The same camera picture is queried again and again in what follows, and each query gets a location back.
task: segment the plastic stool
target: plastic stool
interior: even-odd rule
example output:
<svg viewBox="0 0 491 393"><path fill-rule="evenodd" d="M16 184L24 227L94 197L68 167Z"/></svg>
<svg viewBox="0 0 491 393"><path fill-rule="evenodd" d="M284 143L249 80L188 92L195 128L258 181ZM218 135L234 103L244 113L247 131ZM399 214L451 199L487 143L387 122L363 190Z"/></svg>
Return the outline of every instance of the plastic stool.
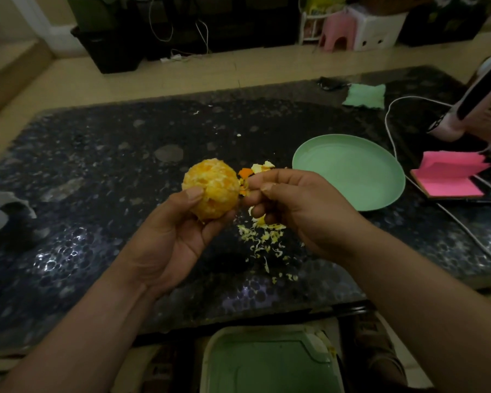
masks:
<svg viewBox="0 0 491 393"><path fill-rule="evenodd" d="M357 20L357 36L354 40L355 51L393 47L407 16L407 12L397 15L376 16L359 4L350 5L347 9Z"/></svg>
<svg viewBox="0 0 491 393"><path fill-rule="evenodd" d="M332 51L337 41L345 38L347 40L346 49L352 50L356 34L357 20L345 10L335 12L324 22L318 44L324 47L324 51Z"/></svg>

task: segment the person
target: person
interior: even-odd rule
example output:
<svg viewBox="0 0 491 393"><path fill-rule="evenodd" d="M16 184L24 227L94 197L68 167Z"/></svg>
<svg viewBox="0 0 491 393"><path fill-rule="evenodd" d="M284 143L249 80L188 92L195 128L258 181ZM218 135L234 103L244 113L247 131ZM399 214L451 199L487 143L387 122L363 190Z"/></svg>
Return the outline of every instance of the person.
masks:
<svg viewBox="0 0 491 393"><path fill-rule="evenodd" d="M292 228L345 268L440 392L491 393L491 302L360 215L312 172L249 179L256 218ZM235 214L189 218L198 187L172 194L48 336L0 383L0 393L107 392L154 301L190 272Z"/></svg>

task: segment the plate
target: plate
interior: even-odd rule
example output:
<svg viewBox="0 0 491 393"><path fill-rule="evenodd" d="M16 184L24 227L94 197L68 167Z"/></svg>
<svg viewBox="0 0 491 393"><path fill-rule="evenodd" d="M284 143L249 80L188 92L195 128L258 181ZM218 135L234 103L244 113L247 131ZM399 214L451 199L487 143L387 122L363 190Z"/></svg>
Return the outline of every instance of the plate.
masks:
<svg viewBox="0 0 491 393"><path fill-rule="evenodd" d="M406 185L404 170L391 153L352 135L309 139L296 150L293 168L323 176L357 211L393 204Z"/></svg>

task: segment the marble tabletop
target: marble tabletop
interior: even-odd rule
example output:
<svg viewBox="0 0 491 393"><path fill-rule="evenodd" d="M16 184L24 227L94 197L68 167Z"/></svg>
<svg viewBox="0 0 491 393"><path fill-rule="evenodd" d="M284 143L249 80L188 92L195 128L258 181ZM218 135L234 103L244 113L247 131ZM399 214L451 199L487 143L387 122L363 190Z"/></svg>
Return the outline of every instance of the marble tabletop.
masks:
<svg viewBox="0 0 491 393"><path fill-rule="evenodd" d="M386 84L386 105L404 95L454 103L465 88L431 67L347 78ZM314 81L49 111L24 129L0 160L0 191L29 201L5 211L0 233L0 350L40 341L110 265L144 218L181 189L188 168L206 158L239 170L269 160L291 167L296 148L326 133L370 139L390 150L384 111L342 106L347 89ZM404 99L390 113L405 170L438 146L423 132L443 106ZM491 182L491 170L483 174ZM491 206L450 205L491 250ZM432 202L407 185L393 205L365 214L474 288L491 285L491 259ZM341 267L314 257L287 231L288 260L245 262L242 212L203 253L190 276L156 303L142 332L236 320L363 300ZM297 281L272 277L291 274Z"/></svg>

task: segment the black trash bin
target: black trash bin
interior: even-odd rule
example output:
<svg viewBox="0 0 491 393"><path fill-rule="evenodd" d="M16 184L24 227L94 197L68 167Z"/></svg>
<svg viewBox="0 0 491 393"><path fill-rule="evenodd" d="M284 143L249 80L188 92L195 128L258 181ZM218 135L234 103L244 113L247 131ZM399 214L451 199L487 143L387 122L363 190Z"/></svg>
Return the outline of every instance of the black trash bin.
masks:
<svg viewBox="0 0 491 393"><path fill-rule="evenodd" d="M77 26L71 34L89 52L95 65L104 74L132 72L143 59L140 41L123 25L105 31L82 32Z"/></svg>

